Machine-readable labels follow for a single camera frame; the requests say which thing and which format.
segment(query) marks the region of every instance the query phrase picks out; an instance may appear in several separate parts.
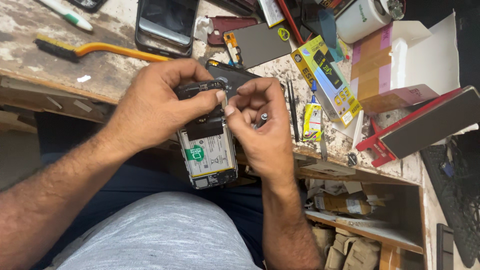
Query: man's left hand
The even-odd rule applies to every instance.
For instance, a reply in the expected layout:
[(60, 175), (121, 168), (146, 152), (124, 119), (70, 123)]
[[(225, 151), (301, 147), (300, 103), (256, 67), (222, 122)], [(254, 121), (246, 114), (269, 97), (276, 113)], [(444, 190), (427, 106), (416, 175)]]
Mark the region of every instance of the man's left hand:
[(172, 90), (179, 84), (208, 80), (213, 77), (193, 59), (142, 68), (99, 135), (117, 140), (118, 147), (131, 155), (166, 141), (184, 124), (211, 112), (225, 99), (224, 91), (213, 89), (178, 100)]

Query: dark blue pants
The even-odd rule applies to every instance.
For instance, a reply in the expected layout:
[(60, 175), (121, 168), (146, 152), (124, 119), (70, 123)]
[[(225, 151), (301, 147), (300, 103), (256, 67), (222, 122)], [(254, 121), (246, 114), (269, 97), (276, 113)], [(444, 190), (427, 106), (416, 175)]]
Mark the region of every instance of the dark blue pants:
[[(40, 154), (44, 164), (58, 160), (97, 131), (95, 123), (48, 112), (36, 113)], [(153, 157), (135, 155), (98, 191), (50, 251), (32, 268), (47, 267), (66, 245), (123, 207), (164, 191), (183, 191), (220, 206), (235, 223), (255, 264), (263, 267), (263, 206), (261, 183), (233, 188), (194, 190), (190, 185), (147, 164)]]

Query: brush bristles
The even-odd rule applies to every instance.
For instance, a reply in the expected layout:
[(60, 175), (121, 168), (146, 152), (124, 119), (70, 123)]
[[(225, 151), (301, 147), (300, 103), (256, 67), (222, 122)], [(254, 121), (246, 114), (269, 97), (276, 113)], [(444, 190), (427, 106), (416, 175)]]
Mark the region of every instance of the brush bristles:
[(47, 42), (38, 38), (36, 38), (33, 41), (33, 43), (35, 43), (36, 46), (44, 52), (47, 52), (51, 55), (58, 56), (60, 58), (66, 59), (74, 63), (78, 63), (78, 56), (75, 54), (75, 51), (73, 50), (59, 47), (55, 44), (52, 44), (50, 42)]

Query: glue tube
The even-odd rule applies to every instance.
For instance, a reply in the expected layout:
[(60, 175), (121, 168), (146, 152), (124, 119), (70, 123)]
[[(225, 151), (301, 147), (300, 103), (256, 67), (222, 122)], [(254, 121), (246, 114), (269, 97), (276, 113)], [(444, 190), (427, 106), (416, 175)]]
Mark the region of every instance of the glue tube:
[(321, 129), (322, 106), (315, 100), (315, 91), (317, 82), (312, 82), (312, 100), (305, 105), (305, 115), (303, 117), (303, 142), (319, 142), (322, 137)]

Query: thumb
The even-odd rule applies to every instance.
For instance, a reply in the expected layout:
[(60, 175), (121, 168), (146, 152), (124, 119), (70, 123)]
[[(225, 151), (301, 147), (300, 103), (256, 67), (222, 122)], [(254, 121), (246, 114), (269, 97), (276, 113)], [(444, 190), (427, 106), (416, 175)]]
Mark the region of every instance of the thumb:
[(224, 111), (227, 118), (228, 127), (233, 132), (235, 137), (237, 137), (240, 143), (244, 145), (244, 143), (248, 142), (249, 138), (255, 134), (255, 131), (245, 121), (245, 117), (243, 117), (242, 113), (236, 107), (227, 105)]
[(216, 105), (225, 100), (225, 92), (223, 90), (212, 89), (201, 91), (193, 98), (180, 101), (180, 110), (185, 120), (190, 121), (204, 114), (213, 111)]

